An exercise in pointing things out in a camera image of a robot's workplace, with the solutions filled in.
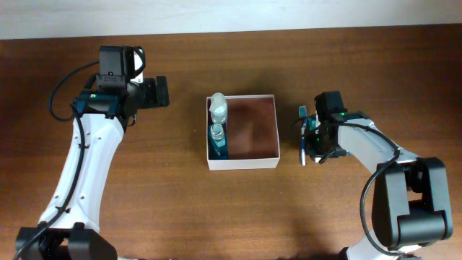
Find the red green toothpaste tube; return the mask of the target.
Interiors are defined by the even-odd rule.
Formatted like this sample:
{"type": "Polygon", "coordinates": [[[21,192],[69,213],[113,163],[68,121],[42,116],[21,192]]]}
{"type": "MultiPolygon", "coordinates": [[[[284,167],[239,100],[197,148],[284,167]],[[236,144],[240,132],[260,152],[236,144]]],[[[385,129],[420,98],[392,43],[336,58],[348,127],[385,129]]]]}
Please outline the red green toothpaste tube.
{"type": "Polygon", "coordinates": [[[316,115],[311,115],[308,117],[308,126],[309,132],[306,136],[306,148],[308,149],[307,154],[310,156],[311,160],[315,163],[319,163],[322,158],[322,151],[319,148],[319,138],[318,131],[318,119],[316,115]]]}

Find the white cardboard box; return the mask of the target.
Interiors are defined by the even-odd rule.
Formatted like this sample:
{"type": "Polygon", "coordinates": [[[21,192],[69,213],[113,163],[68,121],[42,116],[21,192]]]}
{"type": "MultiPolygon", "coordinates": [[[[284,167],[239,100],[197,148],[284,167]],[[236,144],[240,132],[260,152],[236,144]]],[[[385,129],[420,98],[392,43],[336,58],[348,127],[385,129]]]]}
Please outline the white cardboard box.
{"type": "Polygon", "coordinates": [[[253,170],[276,168],[281,150],[273,95],[228,95],[226,131],[228,158],[212,157],[206,137],[206,161],[210,170],[253,170]]]}

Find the clear bottle purple liquid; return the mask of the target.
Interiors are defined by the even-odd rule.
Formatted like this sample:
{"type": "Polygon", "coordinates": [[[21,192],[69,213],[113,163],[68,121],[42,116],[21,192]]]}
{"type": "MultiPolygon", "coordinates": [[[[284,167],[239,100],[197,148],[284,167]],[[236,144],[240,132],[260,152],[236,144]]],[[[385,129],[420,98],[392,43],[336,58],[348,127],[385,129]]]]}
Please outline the clear bottle purple liquid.
{"type": "Polygon", "coordinates": [[[228,105],[225,96],[216,92],[211,97],[211,105],[209,107],[211,120],[214,124],[221,124],[224,130],[227,130],[228,122],[228,105]]]}

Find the teal mouthwash bottle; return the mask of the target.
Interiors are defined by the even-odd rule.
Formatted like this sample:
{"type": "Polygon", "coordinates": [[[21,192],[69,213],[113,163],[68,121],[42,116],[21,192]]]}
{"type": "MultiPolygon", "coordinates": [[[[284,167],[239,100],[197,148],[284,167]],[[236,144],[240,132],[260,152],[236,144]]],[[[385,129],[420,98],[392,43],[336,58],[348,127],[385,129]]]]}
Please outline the teal mouthwash bottle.
{"type": "Polygon", "coordinates": [[[214,123],[209,126],[209,141],[212,146],[212,158],[214,160],[227,160],[227,139],[222,124],[214,123]]]}

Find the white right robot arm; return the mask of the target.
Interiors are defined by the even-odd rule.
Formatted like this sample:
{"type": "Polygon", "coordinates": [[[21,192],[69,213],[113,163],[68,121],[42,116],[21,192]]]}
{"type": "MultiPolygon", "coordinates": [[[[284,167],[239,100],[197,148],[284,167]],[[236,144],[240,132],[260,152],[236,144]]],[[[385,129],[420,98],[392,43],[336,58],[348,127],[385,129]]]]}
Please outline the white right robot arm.
{"type": "Polygon", "coordinates": [[[413,251],[454,230],[444,163],[405,150],[364,113],[313,114],[304,131],[307,154],[322,164],[352,155],[370,171],[359,199],[364,238],[340,259],[414,259],[413,251]]]}

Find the blue white toothbrush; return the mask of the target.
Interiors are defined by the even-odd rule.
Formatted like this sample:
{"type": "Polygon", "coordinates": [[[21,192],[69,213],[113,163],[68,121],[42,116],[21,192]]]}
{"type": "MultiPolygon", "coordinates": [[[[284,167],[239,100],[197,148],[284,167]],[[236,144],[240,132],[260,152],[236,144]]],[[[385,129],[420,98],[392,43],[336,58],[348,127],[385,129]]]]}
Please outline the blue white toothbrush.
{"type": "Polygon", "coordinates": [[[298,114],[299,114],[299,118],[302,121],[302,125],[300,127],[300,135],[301,135],[300,164],[302,166],[305,166],[306,165],[305,131],[308,126],[308,110],[305,105],[302,105],[299,107],[298,114]]]}

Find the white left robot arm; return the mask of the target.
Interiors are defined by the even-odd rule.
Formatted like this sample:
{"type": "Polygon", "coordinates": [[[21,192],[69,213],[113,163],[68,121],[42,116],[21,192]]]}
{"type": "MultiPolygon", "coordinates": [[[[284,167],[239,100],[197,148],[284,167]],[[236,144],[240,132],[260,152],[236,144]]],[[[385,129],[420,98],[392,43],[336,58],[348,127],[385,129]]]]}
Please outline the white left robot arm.
{"type": "Polygon", "coordinates": [[[119,259],[100,234],[110,164],[141,109],[170,104],[167,79],[146,78],[140,46],[102,46],[93,74],[71,102],[73,134],[56,190],[36,227],[21,227],[16,259],[119,259]]]}

